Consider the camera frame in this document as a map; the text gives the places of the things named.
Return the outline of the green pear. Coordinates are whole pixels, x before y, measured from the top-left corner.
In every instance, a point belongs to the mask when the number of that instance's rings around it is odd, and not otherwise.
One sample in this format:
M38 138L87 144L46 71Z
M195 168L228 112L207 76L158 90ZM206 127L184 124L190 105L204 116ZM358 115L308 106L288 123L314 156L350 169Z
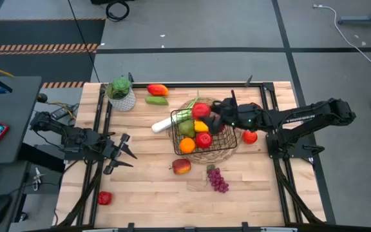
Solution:
M195 137L194 121L189 119L178 125L179 132L189 138Z

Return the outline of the red and yellow apple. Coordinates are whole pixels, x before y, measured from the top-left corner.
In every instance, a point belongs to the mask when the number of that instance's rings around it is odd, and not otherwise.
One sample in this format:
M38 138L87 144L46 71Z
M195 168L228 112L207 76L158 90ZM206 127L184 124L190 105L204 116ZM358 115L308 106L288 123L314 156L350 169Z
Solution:
M170 169L175 175L183 175L191 170L191 163L187 159L176 159L172 162Z

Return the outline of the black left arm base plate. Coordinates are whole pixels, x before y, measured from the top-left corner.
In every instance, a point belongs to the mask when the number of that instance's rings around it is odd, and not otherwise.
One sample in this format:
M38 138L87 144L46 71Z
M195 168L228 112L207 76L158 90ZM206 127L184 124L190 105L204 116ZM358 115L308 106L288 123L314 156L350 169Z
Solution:
M64 153L64 160L104 160L110 158L109 153L94 145L60 148L59 150Z

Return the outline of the black aluminium table frame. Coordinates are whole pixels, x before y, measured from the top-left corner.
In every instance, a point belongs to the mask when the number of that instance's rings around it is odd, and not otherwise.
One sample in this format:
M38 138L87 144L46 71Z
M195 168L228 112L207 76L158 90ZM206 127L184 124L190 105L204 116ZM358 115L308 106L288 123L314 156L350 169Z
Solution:
M289 82L171 82L167 106L145 103L146 84L134 85L135 107L128 112L102 112L101 122L109 123L114 140L123 133L130 136L132 155L122 155L125 165L102 177L100 190L113 197L107 206L87 204L84 221L96 228L124 228L133 223L142 227L238 227L281 226L286 218L296 221L298 212L291 200L287 208L280 203L274 164L267 152L265 134L254 144L240 142L219 163L229 190L219 193L206 180L206 166L192 164L191 171L175 175L171 163L176 159L169 131L152 131L154 123L168 118L172 111L190 100L224 99L235 95L240 104L255 102L280 110L296 107Z

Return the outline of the red bell pepper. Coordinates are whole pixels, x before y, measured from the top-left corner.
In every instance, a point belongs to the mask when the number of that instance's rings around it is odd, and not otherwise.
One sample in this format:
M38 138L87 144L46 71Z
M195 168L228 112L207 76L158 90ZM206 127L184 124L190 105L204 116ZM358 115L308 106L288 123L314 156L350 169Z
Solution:
M99 205L106 206L111 203L113 194L107 191L101 191L98 195L97 202Z

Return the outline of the round woven placemat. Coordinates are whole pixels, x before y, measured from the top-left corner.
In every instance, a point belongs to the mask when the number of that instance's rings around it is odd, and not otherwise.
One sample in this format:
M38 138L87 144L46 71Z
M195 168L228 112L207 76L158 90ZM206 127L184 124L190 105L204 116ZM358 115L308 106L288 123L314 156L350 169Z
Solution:
M234 149L228 149L228 150L222 150L222 151L212 151L212 152L208 152L208 153L201 153L201 154L187 154L187 155L184 155L184 156L179 156L179 157L182 157L184 159L189 159L192 163L195 163L195 164L217 164L217 163L221 163L227 159L229 159L230 157L233 156L233 154L236 152L238 146L239 146L239 143L241 142L241 135L242 135L242 131L239 130L239 129L234 129L234 131L236 132L236 136L237 136L237 139L238 139L238 145L236 148Z

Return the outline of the white and green leek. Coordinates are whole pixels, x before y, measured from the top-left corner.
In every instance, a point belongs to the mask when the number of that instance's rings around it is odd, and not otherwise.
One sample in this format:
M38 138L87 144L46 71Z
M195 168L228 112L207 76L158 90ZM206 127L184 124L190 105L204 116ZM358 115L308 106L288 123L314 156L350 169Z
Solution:
M152 125L151 129L154 133L159 133L163 130L170 128L172 125L177 124L179 122L186 121L191 118L191 111L197 100L199 99L200 94L197 92L196 98L191 100L191 102L187 105L184 109L179 109L177 111L173 111L170 117L155 123Z

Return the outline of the black side desk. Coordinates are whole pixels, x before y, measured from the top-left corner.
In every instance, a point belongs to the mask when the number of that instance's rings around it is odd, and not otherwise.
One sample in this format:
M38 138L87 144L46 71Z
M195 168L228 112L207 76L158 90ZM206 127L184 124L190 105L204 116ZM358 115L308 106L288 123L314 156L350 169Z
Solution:
M6 164L17 160L42 78L0 77L0 81L12 88L11 93L0 94L0 123L8 126L0 140L0 164Z

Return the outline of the yellow bell pepper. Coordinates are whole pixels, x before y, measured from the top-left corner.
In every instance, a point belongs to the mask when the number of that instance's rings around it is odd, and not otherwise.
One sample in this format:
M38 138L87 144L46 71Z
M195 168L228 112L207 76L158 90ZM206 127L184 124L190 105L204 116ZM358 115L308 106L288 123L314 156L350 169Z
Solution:
M208 132L209 131L209 128L208 126L202 122L202 121L194 121L194 130L197 132L197 133L201 133L201 132Z

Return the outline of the orange fruit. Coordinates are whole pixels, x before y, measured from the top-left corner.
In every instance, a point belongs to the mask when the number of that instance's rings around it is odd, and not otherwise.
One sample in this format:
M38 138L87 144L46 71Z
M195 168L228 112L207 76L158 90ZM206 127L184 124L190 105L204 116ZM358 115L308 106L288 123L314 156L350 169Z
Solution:
M196 144L192 138L184 138L180 141L179 148L183 154L194 152Z

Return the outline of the green cucumber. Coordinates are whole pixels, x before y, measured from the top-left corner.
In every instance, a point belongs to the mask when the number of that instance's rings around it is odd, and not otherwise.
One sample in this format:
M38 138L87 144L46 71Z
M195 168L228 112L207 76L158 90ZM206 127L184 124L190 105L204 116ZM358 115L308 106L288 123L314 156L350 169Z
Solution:
M159 106L167 106L169 104L166 98L161 97L161 96L146 97L145 102L147 104L159 105Z

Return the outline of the purple grape bunch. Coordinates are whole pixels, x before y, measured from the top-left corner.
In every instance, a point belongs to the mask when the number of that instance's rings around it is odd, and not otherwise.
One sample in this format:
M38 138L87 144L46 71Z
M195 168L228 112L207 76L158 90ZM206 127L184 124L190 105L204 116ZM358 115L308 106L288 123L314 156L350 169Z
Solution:
M210 164L206 168L206 173L206 182L210 184L215 191L220 193L226 193L229 191L229 184L226 183L223 178L220 168L217 168L214 164Z

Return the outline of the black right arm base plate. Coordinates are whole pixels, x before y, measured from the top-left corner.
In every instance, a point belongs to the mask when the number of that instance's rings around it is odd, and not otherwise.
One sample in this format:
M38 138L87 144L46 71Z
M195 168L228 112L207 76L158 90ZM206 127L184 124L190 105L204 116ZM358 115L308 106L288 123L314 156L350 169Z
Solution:
M283 145L278 142L275 134L270 133L266 135L266 143L272 159L312 158L325 150L323 146L309 143L306 137Z

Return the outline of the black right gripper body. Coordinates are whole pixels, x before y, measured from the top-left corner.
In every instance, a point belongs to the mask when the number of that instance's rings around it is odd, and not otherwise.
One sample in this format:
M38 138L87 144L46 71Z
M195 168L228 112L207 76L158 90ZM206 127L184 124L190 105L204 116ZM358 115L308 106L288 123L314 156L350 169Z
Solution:
M262 108L256 108L249 104L232 106L231 98L227 98L219 105L220 116L224 124L248 131L257 131Z

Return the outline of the red orange mango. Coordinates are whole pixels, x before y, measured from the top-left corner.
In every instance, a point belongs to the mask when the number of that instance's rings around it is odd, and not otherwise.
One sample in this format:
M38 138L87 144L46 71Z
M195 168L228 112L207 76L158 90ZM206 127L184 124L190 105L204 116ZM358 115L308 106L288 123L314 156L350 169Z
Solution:
M149 84L147 90L153 96L167 96L169 94L168 88L163 84Z

